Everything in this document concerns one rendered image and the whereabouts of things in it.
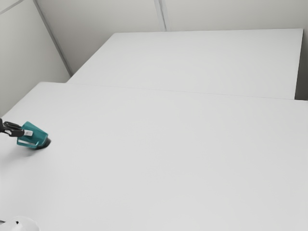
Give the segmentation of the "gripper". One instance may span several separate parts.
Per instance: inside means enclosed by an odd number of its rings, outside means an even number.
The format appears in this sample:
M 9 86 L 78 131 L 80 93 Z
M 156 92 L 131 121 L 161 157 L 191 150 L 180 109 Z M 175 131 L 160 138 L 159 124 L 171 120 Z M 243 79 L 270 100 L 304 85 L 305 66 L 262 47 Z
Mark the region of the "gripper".
M 5 133 L 10 137 L 22 137 L 22 136 L 33 135 L 33 131 L 23 130 L 22 127 L 19 126 L 18 124 L 9 121 L 3 122 L 2 118 L 0 118 L 0 133 Z

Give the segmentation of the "teal faceted mug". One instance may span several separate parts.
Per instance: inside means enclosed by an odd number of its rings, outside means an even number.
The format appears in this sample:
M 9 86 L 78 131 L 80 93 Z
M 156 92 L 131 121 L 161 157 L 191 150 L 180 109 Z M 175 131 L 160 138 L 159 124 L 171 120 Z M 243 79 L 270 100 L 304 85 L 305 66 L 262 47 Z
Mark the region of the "teal faceted mug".
M 22 126 L 23 130 L 33 131 L 32 136 L 22 136 L 17 138 L 17 145 L 24 146 L 33 150 L 46 148 L 50 145 L 51 140 L 48 133 L 39 129 L 30 122 L 25 122 Z

